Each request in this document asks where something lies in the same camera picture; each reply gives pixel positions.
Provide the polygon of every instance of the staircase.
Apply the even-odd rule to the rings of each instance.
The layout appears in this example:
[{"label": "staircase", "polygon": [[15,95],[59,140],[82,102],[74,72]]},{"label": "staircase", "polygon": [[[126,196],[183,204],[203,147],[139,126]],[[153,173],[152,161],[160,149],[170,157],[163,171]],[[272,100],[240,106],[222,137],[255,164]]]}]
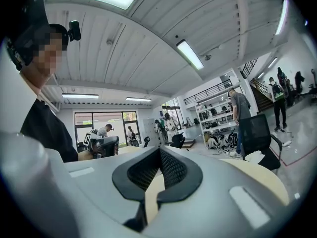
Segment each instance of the staircase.
[{"label": "staircase", "polygon": [[263,85],[256,80],[252,80],[250,85],[254,98],[257,102],[259,112],[263,112],[264,110],[270,109],[274,106],[266,85]]}]

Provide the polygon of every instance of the person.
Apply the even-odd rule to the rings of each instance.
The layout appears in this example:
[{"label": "person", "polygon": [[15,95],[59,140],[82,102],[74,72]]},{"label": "person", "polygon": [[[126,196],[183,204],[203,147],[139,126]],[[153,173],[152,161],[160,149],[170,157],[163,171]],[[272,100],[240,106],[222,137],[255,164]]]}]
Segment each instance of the person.
[{"label": "person", "polygon": [[172,137],[178,134],[178,122],[173,117],[171,117],[169,113],[166,113],[164,117],[166,120],[165,130],[167,130],[168,141],[172,142]]},{"label": "person", "polygon": [[[48,33],[49,40],[42,45],[39,44],[38,51],[33,54],[31,63],[22,67],[21,77],[37,96],[56,71],[62,50],[67,47],[68,36],[65,39],[65,31],[67,30],[62,26],[51,27]],[[93,153],[89,150],[77,153],[63,122],[39,99],[36,99],[32,105],[23,123],[21,133],[38,140],[45,148],[58,151],[64,162],[93,158]]]},{"label": "person", "polygon": [[112,125],[110,123],[106,124],[105,127],[101,127],[98,132],[97,136],[101,137],[108,137],[108,132],[112,130]]},{"label": "person", "polygon": [[304,77],[301,75],[300,71],[297,71],[295,74],[295,85],[296,85],[296,92],[298,96],[301,95],[303,91],[302,82],[304,82]]},{"label": "person", "polygon": [[277,78],[279,81],[280,86],[283,88],[285,98],[287,101],[287,106],[292,106],[294,104],[293,97],[291,95],[291,89],[289,84],[287,83],[287,76],[282,71],[281,67],[277,68]]},{"label": "person", "polygon": [[[237,123],[239,126],[239,121],[241,119],[246,119],[251,117],[250,113],[250,103],[248,99],[242,94],[237,93],[234,88],[229,89],[228,97],[231,98],[231,104],[232,104],[232,112],[233,112],[233,120]],[[237,143],[237,149],[234,152],[230,152],[231,157],[241,157],[241,131],[238,129],[238,143]]]},{"label": "person", "polygon": [[274,114],[275,114],[275,122],[276,128],[275,131],[281,129],[279,123],[279,111],[282,112],[283,117],[283,129],[287,127],[286,124],[286,107],[285,107],[285,94],[282,86],[274,81],[274,78],[269,78],[270,84],[268,85],[269,94],[274,103]]},{"label": "person", "polygon": [[135,139],[135,133],[132,130],[131,126],[128,126],[128,132],[127,132],[127,140],[132,145],[132,140]]}]

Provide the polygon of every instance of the balcony railing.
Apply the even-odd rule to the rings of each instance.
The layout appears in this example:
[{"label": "balcony railing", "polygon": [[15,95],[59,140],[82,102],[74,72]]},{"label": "balcony railing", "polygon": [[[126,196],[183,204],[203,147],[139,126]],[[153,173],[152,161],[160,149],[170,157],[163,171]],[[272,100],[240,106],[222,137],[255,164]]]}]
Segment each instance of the balcony railing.
[{"label": "balcony railing", "polygon": [[202,92],[200,92],[198,94],[195,94],[195,95],[193,95],[191,97],[186,98],[184,100],[184,102],[185,102],[186,105],[188,105],[188,104],[190,104],[192,102],[196,102],[196,101],[202,100],[202,99],[204,99],[204,98],[206,98],[208,96],[212,96],[212,95],[216,94],[217,92],[220,92],[220,91],[222,91],[222,90],[224,90],[224,89],[226,89],[226,88],[228,88],[230,86],[232,86],[232,83],[231,83],[230,79],[228,79],[228,80],[226,80],[226,81],[224,81],[222,83],[219,83],[219,84],[217,84],[217,85],[215,85],[215,86],[213,86],[211,88],[208,88],[205,91],[202,91]]}]

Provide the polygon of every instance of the cable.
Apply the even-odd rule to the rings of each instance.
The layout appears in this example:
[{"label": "cable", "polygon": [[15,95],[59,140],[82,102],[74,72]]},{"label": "cable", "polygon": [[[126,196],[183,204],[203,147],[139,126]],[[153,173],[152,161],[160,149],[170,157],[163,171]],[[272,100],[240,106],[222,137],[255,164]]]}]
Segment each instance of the cable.
[{"label": "cable", "polygon": [[281,131],[282,131],[282,132],[285,132],[285,133],[291,134],[291,138],[294,138],[294,136],[293,136],[293,134],[292,134],[291,132],[285,131],[285,130],[283,130],[283,129],[281,129]]}]

